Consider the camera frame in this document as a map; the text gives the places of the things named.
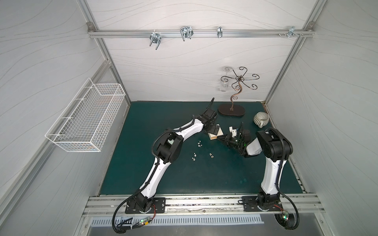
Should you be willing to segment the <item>cream drawer jewelry box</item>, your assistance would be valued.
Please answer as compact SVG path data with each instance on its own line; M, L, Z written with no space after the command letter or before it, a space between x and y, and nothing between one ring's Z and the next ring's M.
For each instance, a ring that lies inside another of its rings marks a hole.
M218 133L216 135L214 135L212 133L208 133L210 140L215 140L221 135L223 135L223 131L221 129L218 130Z

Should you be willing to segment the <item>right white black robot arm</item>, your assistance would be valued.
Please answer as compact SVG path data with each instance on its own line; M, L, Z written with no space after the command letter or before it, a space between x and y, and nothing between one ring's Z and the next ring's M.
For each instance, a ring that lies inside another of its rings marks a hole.
M293 146L283 134L275 128L269 127L256 132L252 139L249 130L240 125L236 131L217 137L223 145L237 150L245 158L265 156L266 164L260 191L253 204L261 211L269 211L284 194L280 190L280 181L283 168L293 153Z

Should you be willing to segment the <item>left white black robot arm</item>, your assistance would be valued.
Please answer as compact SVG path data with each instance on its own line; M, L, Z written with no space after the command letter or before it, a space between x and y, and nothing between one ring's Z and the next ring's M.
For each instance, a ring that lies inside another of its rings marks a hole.
M215 127L217 112L212 109L212 99L200 115L193 115L189 123L164 131L152 144L154 164L141 187L125 202L127 211L149 212L153 205L158 185L168 167L179 157L184 142L190 137Z

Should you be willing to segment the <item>black metal jewelry stand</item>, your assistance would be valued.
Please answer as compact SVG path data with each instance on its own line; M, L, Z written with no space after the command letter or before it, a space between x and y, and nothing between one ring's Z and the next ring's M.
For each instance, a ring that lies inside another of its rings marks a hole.
M221 104L218 107L218 112L221 115L232 116L232 117L242 117L243 115L245 115L245 112L246 112L245 108L241 105L235 104L235 101L238 99L238 95L242 93L243 86L245 86L246 88L250 90L258 89L258 86L254 83L252 83L251 85L247 84L247 82L259 80L260 76L258 74L253 73L251 75L251 78L246 79L245 75L247 74L248 69L244 66L240 66L238 70L243 71L243 73L237 74L235 70L232 69L232 73L234 74L234 77L225 75L225 76L222 76L220 79L222 83L228 83L229 80L234 80L234 82L232 82L230 86L235 91L235 93L230 96L230 103Z

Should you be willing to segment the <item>grey ribbed ceramic ornament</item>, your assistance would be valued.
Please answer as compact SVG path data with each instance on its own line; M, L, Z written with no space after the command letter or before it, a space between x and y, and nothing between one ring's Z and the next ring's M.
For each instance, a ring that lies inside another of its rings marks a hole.
M263 128L269 124L270 118L266 112L258 112L253 119L256 126Z

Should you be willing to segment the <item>clear glass on stand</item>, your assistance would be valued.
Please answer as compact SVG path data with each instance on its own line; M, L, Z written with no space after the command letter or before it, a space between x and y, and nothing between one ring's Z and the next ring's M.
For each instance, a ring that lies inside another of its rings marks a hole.
M225 75L220 79L220 91L226 92L228 90L228 82L231 79L229 73L233 71L233 68L231 66L225 66L223 71L225 72Z

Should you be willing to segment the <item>dark green table mat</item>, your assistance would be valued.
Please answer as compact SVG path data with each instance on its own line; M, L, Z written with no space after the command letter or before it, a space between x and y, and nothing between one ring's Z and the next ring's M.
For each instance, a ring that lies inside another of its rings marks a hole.
M208 102L136 101L126 117L100 193L133 194L146 180L154 157L151 146L159 135L188 123L203 113ZM198 133L164 173L158 194L253 194L260 189L265 156L245 158L218 140Z

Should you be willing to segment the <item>small metal clamp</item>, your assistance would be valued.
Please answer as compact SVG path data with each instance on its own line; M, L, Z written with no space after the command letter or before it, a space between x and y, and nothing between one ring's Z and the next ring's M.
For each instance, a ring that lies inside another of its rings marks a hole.
M217 28L217 37L222 38L222 35L223 35L223 28L222 28L222 26L219 26Z

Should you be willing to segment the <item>middle metal clamp hook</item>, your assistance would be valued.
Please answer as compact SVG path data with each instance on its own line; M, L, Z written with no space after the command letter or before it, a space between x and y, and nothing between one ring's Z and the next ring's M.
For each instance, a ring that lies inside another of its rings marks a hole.
M193 34L192 26L184 26L180 28L180 35L183 41L186 41L186 39L192 39Z

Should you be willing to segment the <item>metal clamp hook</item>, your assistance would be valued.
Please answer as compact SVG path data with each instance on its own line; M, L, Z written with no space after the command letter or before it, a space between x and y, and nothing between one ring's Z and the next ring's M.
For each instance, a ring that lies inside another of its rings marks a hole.
M192 26L184 26L180 28L180 35L183 41L186 41L186 39L192 39L193 34Z
M161 36L160 34L156 33L156 32L153 32L150 34L150 43L149 43L149 46L152 46L153 44L155 44L155 50L157 50L160 46L160 43L161 43Z

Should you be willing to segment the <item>left metal clamp hook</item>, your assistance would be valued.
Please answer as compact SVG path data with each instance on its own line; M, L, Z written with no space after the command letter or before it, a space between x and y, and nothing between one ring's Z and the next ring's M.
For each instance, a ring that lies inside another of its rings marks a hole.
M156 32L153 32L150 34L150 43L149 43L149 46L152 46L153 44L155 44L155 50L157 50L160 46L160 43L161 43L161 36L160 34L156 33Z

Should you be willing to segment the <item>right metal clamp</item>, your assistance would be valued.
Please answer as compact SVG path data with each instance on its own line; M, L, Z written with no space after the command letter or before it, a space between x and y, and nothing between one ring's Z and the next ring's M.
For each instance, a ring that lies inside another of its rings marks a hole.
M290 37L304 37L304 34L303 33L298 33L295 31L295 27L292 26L290 27L290 29L286 32L286 33L278 33L277 34L279 37L286 37L286 38L290 38Z

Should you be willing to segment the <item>aluminium cross bar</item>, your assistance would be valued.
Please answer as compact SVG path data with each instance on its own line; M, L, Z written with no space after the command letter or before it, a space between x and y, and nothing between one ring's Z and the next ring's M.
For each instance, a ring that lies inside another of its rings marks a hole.
M223 28L222 38L255 38L255 37L279 37L278 33L286 33L289 29L233 29ZM314 30L295 29L303 33L304 37L312 37ZM156 32L161 38L181 38L179 29L170 30L96 30L89 32L91 38L149 38L150 34ZM193 29L192 38L218 38L217 29Z

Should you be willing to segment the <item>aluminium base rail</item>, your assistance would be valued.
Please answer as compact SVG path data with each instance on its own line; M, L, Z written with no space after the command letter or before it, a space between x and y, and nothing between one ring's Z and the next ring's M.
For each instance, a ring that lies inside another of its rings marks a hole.
M126 195L106 195L90 197L82 216L112 216ZM161 215L212 215L212 214L275 214L284 209L295 213L288 199L281 197L269 211L261 211L252 201L255 194L220 195L157 195L153 200L159 216Z

